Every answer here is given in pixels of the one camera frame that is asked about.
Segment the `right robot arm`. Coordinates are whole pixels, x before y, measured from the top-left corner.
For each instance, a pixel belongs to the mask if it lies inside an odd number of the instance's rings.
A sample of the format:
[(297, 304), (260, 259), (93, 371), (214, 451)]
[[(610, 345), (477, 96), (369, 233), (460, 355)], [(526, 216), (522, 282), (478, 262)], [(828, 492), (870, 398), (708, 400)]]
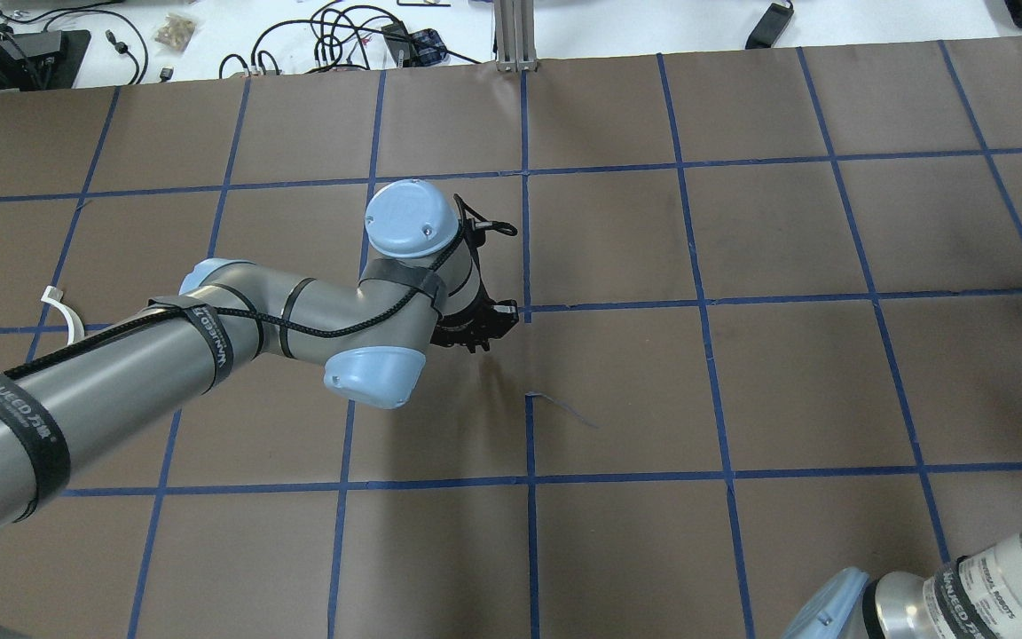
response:
[(815, 592), (783, 638), (1022, 638), (1022, 529), (931, 577), (847, 567)]

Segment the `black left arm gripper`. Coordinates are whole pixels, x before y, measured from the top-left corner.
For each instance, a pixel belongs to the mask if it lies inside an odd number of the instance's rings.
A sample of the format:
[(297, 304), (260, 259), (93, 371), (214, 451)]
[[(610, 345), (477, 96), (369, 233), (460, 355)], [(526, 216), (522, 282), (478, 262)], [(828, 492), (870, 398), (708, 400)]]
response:
[(443, 348), (461, 345), (470, 353), (490, 351), (491, 340), (502, 339), (518, 325), (519, 304), (515, 299), (495, 302), (478, 296), (457, 314), (442, 317), (431, 333), (430, 343)]

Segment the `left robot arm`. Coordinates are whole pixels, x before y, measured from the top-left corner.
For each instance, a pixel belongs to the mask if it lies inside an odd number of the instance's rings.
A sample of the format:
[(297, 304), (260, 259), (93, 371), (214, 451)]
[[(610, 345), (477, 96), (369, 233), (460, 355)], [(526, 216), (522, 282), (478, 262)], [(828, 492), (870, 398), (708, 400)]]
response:
[(479, 250), (515, 236), (459, 195), (400, 179), (366, 204), (369, 260), (356, 286), (251, 260), (198, 263), (175, 296), (19, 367), (0, 371), (0, 527), (34, 515), (147, 424), (263, 355), (324, 369), (335, 395), (394, 409), (430, 345), (487, 351), (519, 322), (487, 296)]

